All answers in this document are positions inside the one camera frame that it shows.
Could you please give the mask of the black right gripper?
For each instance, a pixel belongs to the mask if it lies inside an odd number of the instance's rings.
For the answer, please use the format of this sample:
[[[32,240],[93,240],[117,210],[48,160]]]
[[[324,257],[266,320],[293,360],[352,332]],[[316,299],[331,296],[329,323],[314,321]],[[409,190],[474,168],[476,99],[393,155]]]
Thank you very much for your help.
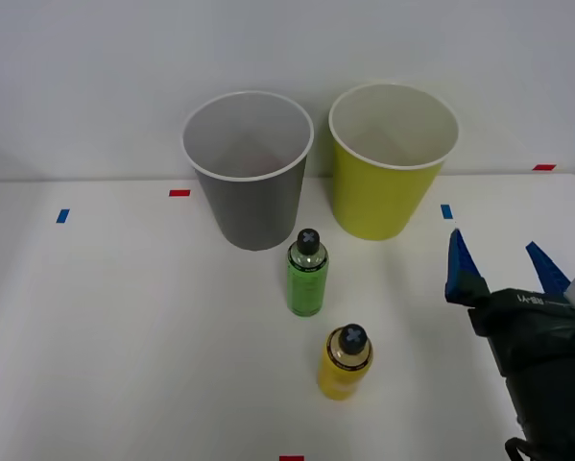
[[[469,307],[475,333],[488,339],[503,377],[575,357],[575,307],[560,295],[570,280],[534,241],[526,246],[545,294],[507,288],[491,293],[459,229],[449,238],[445,300]]]

